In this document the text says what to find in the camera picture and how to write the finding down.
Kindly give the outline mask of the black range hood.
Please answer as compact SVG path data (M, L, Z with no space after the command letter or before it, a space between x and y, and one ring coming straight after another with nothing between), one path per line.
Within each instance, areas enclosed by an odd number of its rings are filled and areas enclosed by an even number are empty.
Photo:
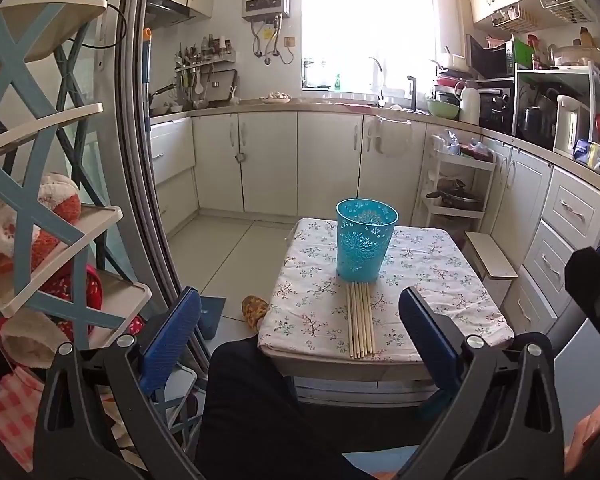
M145 26L151 29L180 24L195 17L194 11L172 0L146 0Z

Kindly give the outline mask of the green bowl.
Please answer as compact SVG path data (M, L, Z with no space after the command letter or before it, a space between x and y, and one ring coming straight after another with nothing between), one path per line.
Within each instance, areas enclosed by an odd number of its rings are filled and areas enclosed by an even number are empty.
M427 107L432 116L455 120L460 116L460 107L458 105L439 101L436 99L428 99Z

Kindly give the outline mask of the wall utensil rack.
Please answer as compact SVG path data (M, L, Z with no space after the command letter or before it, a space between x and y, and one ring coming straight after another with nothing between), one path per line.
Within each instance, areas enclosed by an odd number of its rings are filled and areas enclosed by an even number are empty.
M227 104L237 90L235 62L236 51L225 37L204 36L201 44L179 50L174 70L178 96L193 110Z

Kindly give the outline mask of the black microwave oven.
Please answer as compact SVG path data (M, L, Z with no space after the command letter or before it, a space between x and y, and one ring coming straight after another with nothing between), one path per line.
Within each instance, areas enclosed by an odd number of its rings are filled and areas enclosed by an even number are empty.
M473 36L467 36L468 65L483 79L513 76L515 71L514 43L509 39L498 47L486 48Z

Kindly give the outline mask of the yellow patterned slipper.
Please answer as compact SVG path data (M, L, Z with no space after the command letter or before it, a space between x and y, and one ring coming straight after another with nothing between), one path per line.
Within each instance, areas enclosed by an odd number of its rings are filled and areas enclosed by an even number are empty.
M247 296L242 300L242 315L250 330L255 333L259 331L269 308L268 302L257 296Z

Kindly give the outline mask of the small white step stool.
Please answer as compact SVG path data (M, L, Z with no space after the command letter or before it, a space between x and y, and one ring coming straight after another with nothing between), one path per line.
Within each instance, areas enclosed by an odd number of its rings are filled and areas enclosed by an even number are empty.
M463 255L477 273L494 304L501 307L517 272L489 234L466 232Z

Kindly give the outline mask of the floral tablecloth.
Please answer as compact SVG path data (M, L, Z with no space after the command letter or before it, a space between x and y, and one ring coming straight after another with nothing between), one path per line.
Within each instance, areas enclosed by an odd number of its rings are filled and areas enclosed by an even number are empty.
M336 264L336 222L300 220L259 328L258 345L263 351L300 359L350 358L346 285ZM398 310L400 293L410 286L464 335L479 335L490 346L513 339L504 315L448 232L399 226L378 279L370 286L374 360L409 363L419 359Z

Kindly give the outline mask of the white thermos jug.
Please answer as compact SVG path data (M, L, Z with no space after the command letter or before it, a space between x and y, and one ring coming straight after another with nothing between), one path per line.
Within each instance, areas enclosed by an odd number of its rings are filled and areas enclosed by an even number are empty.
M456 93L460 99L460 121L478 126L481 107L479 91L464 84L462 88L457 88Z

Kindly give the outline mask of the white rolling storage cart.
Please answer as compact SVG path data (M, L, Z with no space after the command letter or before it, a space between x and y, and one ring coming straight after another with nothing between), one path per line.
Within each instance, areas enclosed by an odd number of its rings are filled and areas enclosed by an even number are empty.
M458 246L486 215L498 156L479 140L450 129L426 137L412 225L442 229Z

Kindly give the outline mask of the white electric kettle pot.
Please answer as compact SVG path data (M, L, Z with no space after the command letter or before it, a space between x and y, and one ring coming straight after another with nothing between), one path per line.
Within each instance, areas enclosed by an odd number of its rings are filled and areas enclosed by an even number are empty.
M580 101L558 94L553 151L573 158L578 142L588 140L590 115L590 109Z

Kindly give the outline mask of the kitchen faucet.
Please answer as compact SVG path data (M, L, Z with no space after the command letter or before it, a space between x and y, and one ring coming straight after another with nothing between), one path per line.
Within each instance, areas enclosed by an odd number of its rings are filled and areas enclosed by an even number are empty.
M385 107L386 105L386 100L385 100L385 69L384 66L382 66L381 62L377 59L374 58L373 56L370 57L373 62L375 63L375 67L377 68L377 107Z

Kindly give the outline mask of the blue and white shelf rack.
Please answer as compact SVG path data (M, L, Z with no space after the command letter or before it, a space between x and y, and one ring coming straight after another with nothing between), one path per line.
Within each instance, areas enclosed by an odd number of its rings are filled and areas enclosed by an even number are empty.
M83 132L102 111L73 70L104 0L0 4L0 346L15 363L50 366L61 348L108 346L137 321L150 289L111 258L123 217L88 187Z

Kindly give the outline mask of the blue dustpan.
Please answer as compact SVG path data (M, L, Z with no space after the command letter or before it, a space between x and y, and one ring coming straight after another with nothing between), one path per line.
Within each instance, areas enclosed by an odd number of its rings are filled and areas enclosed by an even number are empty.
M211 340L218 331L226 299L202 296L200 300L201 310L198 328L204 340Z

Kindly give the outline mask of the teal perforated plastic basket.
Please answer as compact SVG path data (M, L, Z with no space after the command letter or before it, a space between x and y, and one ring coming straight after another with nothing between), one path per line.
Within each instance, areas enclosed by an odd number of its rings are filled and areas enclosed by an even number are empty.
M370 198L348 198L336 206L337 274L349 283L373 283L388 250L399 213Z

